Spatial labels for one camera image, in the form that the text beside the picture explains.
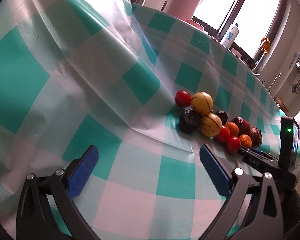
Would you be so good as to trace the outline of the yellow cloth on tap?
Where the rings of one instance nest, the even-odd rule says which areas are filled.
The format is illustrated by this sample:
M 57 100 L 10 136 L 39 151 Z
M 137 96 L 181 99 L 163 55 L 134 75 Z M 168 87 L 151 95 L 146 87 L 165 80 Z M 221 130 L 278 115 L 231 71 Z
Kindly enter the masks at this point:
M 261 44 L 260 44 L 260 51 L 262 51 L 264 54 L 269 53 L 270 51 L 270 40 L 267 37 L 262 38 Z

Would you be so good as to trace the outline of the white lotion bottle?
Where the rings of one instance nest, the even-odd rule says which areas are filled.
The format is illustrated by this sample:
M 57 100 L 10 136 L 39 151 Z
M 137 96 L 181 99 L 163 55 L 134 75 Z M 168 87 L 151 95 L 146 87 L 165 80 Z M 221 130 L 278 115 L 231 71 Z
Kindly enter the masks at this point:
M 233 23 L 230 25 L 225 35 L 221 40 L 221 45 L 225 46 L 225 48 L 230 48 L 239 33 L 238 23 Z

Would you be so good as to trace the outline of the large orange tangerine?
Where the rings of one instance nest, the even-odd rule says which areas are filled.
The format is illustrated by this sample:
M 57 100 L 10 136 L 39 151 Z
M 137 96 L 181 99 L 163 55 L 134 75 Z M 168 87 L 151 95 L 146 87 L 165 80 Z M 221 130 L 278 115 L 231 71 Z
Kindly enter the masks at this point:
M 246 148 L 251 148 L 252 147 L 252 140 L 249 137 L 249 135 L 242 134 L 238 138 L 239 138 L 242 146 L 244 146 Z

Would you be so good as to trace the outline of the small orange tangerine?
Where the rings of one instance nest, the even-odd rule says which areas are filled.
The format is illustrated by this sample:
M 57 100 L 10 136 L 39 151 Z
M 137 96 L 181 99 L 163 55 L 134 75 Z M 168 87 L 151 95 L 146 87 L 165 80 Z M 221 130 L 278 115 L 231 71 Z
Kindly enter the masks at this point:
M 234 122 L 227 122 L 224 126 L 229 129 L 231 137 L 238 137 L 239 128 Z

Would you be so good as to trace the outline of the small dark passion fruit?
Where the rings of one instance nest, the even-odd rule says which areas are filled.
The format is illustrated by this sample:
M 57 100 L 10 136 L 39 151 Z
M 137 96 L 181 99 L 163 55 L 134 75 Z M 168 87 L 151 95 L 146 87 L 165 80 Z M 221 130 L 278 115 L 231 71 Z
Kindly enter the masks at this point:
M 227 121 L 228 121 L 228 114 L 227 114 L 226 111 L 224 111 L 224 110 L 216 111 L 215 115 L 217 115 L 221 119 L 223 126 L 227 123 Z

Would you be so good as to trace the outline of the green checkered tablecloth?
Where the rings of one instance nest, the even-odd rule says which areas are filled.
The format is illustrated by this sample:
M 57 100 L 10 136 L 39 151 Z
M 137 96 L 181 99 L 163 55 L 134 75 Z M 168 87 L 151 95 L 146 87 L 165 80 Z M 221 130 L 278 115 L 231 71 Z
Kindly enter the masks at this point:
M 90 145 L 100 153 L 74 199 L 102 239 L 198 239 L 224 203 L 199 149 L 256 171 L 178 127 L 174 96 L 209 93 L 278 156 L 282 112 L 233 53 L 180 20 L 129 0 L 0 4 L 0 223 L 15 234 L 29 173 L 48 176 Z

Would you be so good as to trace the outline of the yellow striped pepino melon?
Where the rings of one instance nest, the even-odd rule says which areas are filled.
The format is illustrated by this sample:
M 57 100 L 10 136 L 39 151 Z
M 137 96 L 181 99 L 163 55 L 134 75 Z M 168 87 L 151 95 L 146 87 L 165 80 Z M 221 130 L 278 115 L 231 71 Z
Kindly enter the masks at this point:
M 222 129 L 222 121 L 220 117 L 213 113 L 202 116 L 202 123 L 200 125 L 200 132 L 206 137 L 215 137 Z

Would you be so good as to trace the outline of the wrinkled red apple with stem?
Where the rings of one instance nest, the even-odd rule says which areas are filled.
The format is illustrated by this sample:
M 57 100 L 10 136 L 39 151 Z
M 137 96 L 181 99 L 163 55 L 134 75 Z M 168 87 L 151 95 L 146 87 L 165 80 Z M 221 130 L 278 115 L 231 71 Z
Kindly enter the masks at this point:
M 255 126 L 251 126 L 249 133 L 248 133 L 250 139 L 251 139 L 251 146 L 253 148 L 258 148 L 262 144 L 262 132 Z

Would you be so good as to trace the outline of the hidden small red tomato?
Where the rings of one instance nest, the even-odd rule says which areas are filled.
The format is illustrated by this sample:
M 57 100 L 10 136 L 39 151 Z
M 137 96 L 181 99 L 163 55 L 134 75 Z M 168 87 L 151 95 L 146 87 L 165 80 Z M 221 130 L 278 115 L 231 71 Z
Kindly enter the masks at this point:
M 175 94 L 175 103 L 178 107 L 189 107 L 192 96 L 185 90 L 179 90 Z

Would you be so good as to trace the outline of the dark red wrinkled apple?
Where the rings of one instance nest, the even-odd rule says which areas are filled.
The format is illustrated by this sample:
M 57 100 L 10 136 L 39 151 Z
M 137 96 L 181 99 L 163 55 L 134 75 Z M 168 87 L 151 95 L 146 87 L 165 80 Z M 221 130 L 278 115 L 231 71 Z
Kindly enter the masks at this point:
M 231 122 L 235 123 L 238 127 L 238 135 L 249 134 L 250 132 L 250 124 L 247 120 L 243 119 L 240 116 L 234 117 Z

